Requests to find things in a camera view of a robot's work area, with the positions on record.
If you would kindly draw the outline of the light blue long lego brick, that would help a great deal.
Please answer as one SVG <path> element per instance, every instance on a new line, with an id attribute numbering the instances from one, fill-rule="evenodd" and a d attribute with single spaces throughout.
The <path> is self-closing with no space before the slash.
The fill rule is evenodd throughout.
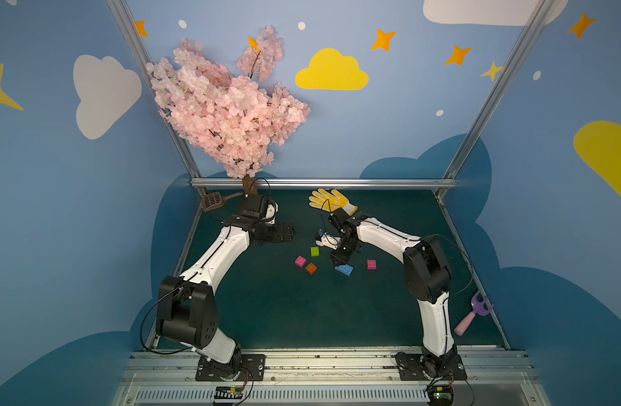
<path id="1" fill-rule="evenodd" d="M 354 268 L 351 267 L 351 265 L 340 265 L 340 266 L 336 266 L 335 269 L 346 276 L 350 276 L 354 270 Z"/>

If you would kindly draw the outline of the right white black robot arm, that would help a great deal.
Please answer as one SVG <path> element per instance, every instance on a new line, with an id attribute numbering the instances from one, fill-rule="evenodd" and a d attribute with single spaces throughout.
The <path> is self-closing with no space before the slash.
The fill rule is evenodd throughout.
<path id="1" fill-rule="evenodd" d="M 457 370 L 449 315 L 452 270 L 437 239 L 404 233 L 364 213 L 349 215 L 343 209 L 330 214 L 329 223 L 339 232 L 327 239 L 335 266 L 346 265 L 362 244 L 373 245 L 403 264 L 408 291 L 420 308 L 424 375 L 444 377 Z"/>

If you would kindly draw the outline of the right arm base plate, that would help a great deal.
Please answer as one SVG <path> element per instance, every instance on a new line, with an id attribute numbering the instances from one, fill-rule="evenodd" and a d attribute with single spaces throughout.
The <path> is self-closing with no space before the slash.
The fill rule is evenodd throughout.
<path id="1" fill-rule="evenodd" d="M 432 381 L 445 378 L 466 381 L 464 362 L 455 348 L 442 356 L 398 352 L 394 356 L 402 381 Z"/>

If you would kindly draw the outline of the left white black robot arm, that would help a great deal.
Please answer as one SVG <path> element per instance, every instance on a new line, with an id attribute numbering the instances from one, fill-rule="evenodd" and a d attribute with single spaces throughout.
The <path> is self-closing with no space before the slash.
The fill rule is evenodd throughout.
<path id="1" fill-rule="evenodd" d="M 156 334 L 200 355 L 203 377 L 232 381 L 242 370 L 238 342 L 219 328 L 215 294 L 232 264 L 252 240 L 286 243 L 295 237 L 293 223 L 233 216 L 222 223 L 217 239 L 178 277 L 165 277 L 156 303 Z"/>

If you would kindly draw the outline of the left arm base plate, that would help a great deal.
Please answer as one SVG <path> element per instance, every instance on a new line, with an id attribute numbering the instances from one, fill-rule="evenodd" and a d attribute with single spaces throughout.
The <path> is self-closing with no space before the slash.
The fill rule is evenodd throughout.
<path id="1" fill-rule="evenodd" d="M 248 379 L 262 382 L 265 366 L 265 355 L 241 355 L 239 358 L 233 357 L 228 364 L 202 356 L 195 372 L 195 380 L 197 382 L 242 382 Z"/>

